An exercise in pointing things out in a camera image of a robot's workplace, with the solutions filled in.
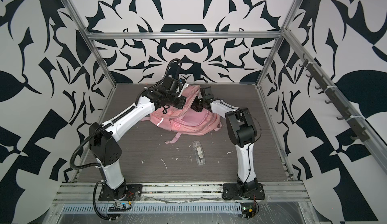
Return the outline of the pink student backpack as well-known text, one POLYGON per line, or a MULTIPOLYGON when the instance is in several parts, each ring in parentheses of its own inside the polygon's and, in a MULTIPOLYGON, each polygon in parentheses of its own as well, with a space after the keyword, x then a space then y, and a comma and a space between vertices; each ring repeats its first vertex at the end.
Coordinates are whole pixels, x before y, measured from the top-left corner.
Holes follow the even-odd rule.
POLYGON ((203 136, 211 131, 219 131, 222 128, 219 114, 207 109, 196 112, 191 108, 196 97, 200 95, 200 89, 198 85, 190 85, 184 90, 182 95, 186 97, 186 103, 183 109, 171 107, 166 114, 162 113, 162 109, 158 109, 141 121, 150 121, 159 128, 175 132, 174 138, 166 141, 166 144, 177 142, 182 134, 203 136))

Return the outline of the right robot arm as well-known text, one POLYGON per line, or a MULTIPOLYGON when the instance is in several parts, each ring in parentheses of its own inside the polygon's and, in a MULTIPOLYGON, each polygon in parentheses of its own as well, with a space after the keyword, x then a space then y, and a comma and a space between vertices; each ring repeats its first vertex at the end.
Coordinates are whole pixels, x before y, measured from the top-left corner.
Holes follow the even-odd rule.
POLYGON ((225 119, 230 141, 235 145, 237 154, 236 194, 233 197, 248 198, 258 190, 258 180, 254 168, 254 144, 262 136, 257 130, 256 120, 248 108, 238 108, 215 98, 211 88, 201 88, 191 108, 197 112, 206 109, 225 119))

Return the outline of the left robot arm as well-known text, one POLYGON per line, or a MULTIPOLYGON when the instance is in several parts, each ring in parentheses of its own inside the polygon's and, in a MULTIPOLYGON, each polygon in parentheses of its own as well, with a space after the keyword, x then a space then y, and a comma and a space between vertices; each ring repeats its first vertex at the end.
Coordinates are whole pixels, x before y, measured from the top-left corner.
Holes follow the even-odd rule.
POLYGON ((144 88, 136 101, 124 111, 101 125, 96 123, 91 126, 95 129, 72 154, 70 167, 74 170, 97 167, 101 169, 104 182, 111 190, 123 189, 126 181, 120 167, 122 149, 118 142, 133 126, 156 110, 168 110, 170 107, 183 109, 186 97, 182 94, 187 87, 188 83, 184 80, 165 76, 155 85, 144 88), (76 165, 76 157, 86 144, 89 144, 97 162, 76 165))

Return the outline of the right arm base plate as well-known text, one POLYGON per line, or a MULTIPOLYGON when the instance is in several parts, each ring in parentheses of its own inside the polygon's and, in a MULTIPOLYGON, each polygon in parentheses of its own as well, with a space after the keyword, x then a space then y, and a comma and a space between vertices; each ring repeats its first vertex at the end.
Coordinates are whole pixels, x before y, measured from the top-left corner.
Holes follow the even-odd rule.
POLYGON ((264 200, 266 198, 262 184, 252 183, 242 186, 239 183, 223 184, 224 200, 264 200))

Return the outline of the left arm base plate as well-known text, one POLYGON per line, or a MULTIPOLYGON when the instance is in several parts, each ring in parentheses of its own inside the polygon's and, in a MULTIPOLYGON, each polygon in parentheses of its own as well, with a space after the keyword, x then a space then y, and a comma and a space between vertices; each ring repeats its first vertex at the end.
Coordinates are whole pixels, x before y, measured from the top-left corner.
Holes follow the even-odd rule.
POLYGON ((103 184, 99 192, 99 201, 134 201, 140 199, 142 195, 142 184, 127 184, 119 186, 116 190, 103 184))

